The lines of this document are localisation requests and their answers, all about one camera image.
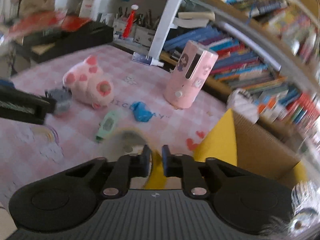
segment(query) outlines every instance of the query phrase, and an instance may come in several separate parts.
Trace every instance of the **pen holder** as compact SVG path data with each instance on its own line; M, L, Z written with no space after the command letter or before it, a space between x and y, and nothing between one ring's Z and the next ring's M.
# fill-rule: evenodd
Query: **pen holder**
M136 34L133 40L144 46L151 47L155 34L156 34L156 31L137 26Z
M119 32L122 34L124 32L126 25L127 25L127 21L124 21L122 19L114 19L113 25L112 25L113 34L115 34L116 32ZM134 38L134 35L136 33L136 29L137 29L137 25L133 24L132 28L131 28L131 32L129 34L129 37Z

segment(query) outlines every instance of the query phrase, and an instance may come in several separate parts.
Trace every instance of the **white box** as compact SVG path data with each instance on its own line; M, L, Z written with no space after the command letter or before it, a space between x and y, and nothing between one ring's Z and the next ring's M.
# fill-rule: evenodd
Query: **white box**
M127 21L123 21L122 19L114 19L113 25L112 25L113 34L115 34L115 32L123 33L126 26L127 26ZM129 34L129 37L131 37L131 38L134 37L134 35L136 33L136 28L137 28L137 25L133 24L132 28L131 28L131 32Z
M134 41L144 46L151 47L155 34L156 31L138 26L136 35L134 36Z
M90 18L92 5L93 5L92 0L83 0L79 17L80 18Z

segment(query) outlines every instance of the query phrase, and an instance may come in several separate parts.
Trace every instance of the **red tassel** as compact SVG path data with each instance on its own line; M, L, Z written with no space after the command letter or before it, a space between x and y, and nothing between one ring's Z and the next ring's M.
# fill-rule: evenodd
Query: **red tassel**
M127 19L127 25L126 25L126 27L125 27L125 29L123 31L123 34L122 34L123 38L128 38L129 37L129 34L131 32L131 28L132 28L132 25L133 25L133 21L134 21L134 14L135 14L135 11L138 8L139 8L139 6L135 5L135 4L131 6L132 11L131 11L128 19Z

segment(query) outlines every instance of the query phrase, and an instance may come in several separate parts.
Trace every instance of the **white knob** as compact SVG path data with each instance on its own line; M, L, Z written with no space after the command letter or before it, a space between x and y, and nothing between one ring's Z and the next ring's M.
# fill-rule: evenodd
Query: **white knob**
M177 91L177 92L175 92L174 94L175 94L175 96L176 96L177 98L182 97L182 92L181 92L181 91Z

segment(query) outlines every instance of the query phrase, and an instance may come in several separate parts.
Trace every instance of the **red heart print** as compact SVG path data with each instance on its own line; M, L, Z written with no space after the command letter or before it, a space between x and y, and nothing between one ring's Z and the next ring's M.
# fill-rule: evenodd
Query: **red heart print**
M76 77L73 73L69 73L66 77L66 84L71 84L76 81Z
M92 104L92 107L93 107L94 109L99 109L99 108L101 107L101 105L96 104L96 103L93 103L93 104Z
M82 74L79 78L80 81L87 81L88 77L85 74Z
M95 56L89 56L85 62L91 66L94 66L97 64L97 58Z
M98 67L90 67L89 73L96 73L98 71Z
M198 143L193 143L193 140L191 138L188 138L186 142L190 151L194 151L199 145Z
M204 131L196 131L196 135L199 136L199 138L203 139L205 137Z

